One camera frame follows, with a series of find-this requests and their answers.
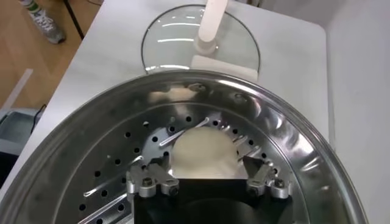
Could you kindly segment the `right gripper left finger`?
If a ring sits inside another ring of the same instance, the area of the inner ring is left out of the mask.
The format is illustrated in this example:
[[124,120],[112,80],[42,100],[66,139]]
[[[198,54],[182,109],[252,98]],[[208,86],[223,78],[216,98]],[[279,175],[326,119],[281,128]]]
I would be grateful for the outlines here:
[[179,180],[169,173],[169,157],[151,159],[148,164],[133,163],[126,172],[126,195],[151,198],[159,192],[174,197],[179,193]]

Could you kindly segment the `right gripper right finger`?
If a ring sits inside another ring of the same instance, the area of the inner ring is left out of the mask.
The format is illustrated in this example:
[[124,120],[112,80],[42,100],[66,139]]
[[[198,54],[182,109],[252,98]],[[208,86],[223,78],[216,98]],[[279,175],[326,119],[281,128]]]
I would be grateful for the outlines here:
[[246,189],[251,196],[261,197],[266,192],[269,192],[272,198],[291,196],[290,181],[279,178],[278,169],[271,162],[244,156],[243,165],[248,176]]

